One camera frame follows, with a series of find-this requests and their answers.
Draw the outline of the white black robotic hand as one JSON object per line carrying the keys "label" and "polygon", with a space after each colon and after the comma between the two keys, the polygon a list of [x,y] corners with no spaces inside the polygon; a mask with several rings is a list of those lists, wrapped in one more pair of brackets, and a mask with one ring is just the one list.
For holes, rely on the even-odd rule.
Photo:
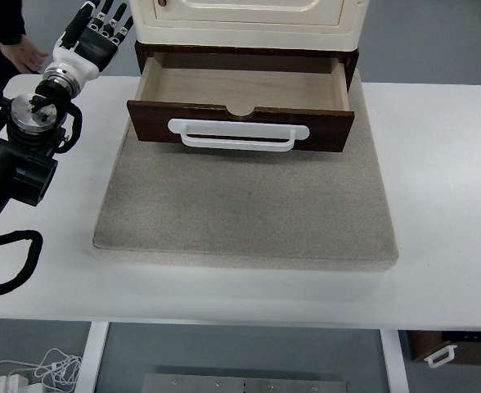
{"label": "white black robotic hand", "polygon": [[105,0],[97,14],[100,1],[86,1],[88,7],[82,7],[77,12],[65,32],[57,39],[52,51],[53,61],[45,69],[44,76],[59,75],[71,80],[93,80],[100,76],[133,27],[133,18],[130,16],[115,32],[127,8],[124,2],[119,5],[110,21],[106,22],[113,2]]}

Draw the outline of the person's bare hand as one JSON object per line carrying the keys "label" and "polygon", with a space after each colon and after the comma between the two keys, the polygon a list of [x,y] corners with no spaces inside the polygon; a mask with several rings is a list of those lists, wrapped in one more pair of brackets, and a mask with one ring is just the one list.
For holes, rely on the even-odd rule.
{"label": "person's bare hand", "polygon": [[49,56],[25,34],[18,43],[0,43],[0,51],[21,74],[38,73]]}

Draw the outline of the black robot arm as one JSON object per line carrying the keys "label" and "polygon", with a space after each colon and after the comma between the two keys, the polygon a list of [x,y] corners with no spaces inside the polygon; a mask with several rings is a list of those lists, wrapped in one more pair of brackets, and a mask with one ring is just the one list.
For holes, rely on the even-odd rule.
{"label": "black robot arm", "polygon": [[[10,200],[36,206],[56,172],[56,154],[79,140],[83,117],[73,100],[86,82],[98,78],[133,26],[122,21],[126,3],[86,1],[58,38],[52,63],[31,93],[13,99],[0,91],[0,214]],[[0,235],[0,244],[29,239],[35,231]]]}

